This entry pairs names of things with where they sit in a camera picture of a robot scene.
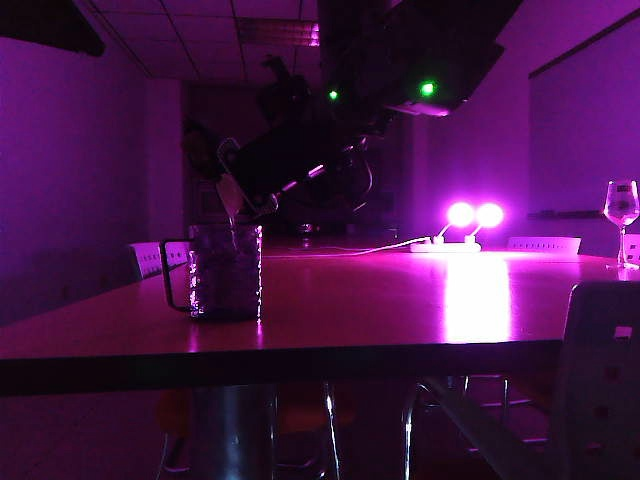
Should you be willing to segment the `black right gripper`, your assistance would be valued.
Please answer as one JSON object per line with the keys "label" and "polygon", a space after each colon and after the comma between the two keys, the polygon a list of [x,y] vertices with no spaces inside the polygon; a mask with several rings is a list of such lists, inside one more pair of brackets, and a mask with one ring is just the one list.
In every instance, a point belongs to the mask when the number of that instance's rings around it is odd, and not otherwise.
{"label": "black right gripper", "polygon": [[251,147],[249,208],[272,213],[282,202],[356,210],[373,187],[368,149],[397,113],[330,83],[314,107],[314,148]]}

